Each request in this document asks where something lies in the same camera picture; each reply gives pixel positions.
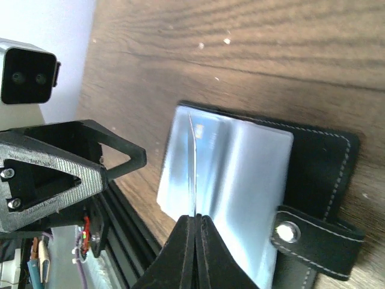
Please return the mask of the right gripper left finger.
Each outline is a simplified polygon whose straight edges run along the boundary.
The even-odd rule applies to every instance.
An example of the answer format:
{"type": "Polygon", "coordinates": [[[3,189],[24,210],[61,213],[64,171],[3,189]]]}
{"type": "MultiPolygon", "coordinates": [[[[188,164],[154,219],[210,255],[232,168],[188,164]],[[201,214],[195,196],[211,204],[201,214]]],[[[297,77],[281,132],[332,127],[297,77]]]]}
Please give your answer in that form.
{"type": "Polygon", "coordinates": [[[134,288],[195,288],[195,219],[181,216],[168,240],[134,288]]]}

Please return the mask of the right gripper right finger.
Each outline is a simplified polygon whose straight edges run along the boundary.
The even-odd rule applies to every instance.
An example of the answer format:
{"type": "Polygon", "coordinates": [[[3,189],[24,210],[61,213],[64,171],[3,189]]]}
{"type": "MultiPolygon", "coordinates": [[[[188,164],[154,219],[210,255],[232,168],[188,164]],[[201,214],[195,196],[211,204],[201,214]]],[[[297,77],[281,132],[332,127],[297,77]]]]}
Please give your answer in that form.
{"type": "Polygon", "coordinates": [[[196,216],[196,287],[257,288],[238,265],[209,216],[196,216]]]}

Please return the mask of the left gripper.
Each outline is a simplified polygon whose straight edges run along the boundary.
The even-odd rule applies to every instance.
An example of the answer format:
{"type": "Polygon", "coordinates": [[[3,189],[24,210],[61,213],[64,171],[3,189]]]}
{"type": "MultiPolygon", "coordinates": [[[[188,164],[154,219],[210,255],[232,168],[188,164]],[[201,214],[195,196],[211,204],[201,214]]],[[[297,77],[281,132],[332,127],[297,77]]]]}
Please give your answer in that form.
{"type": "Polygon", "coordinates": [[[87,199],[146,164],[144,148],[90,119],[2,131],[1,239],[85,225],[87,199]],[[130,160],[106,170],[101,145],[130,160]]]}

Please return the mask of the black vip credit card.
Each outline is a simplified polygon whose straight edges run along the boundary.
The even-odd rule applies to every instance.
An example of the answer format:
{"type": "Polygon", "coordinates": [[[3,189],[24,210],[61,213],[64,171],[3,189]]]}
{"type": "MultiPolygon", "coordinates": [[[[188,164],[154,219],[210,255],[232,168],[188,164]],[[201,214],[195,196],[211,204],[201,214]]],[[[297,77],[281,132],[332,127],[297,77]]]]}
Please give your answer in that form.
{"type": "Polygon", "coordinates": [[[189,216],[197,215],[197,148],[196,135],[190,112],[188,112],[188,189],[189,189],[189,216]]]}

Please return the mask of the black card holder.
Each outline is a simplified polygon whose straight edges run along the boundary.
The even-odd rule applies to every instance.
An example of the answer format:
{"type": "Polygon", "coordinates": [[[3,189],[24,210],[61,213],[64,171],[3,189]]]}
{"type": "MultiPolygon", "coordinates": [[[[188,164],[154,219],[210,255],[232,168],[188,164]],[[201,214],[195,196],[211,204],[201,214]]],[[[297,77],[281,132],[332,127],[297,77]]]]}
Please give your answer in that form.
{"type": "Polygon", "coordinates": [[[365,237],[337,218],[359,151],[356,135],[179,103],[158,187],[166,215],[189,215],[188,112],[196,135],[197,214],[209,216],[259,288],[346,281],[365,237]]]}

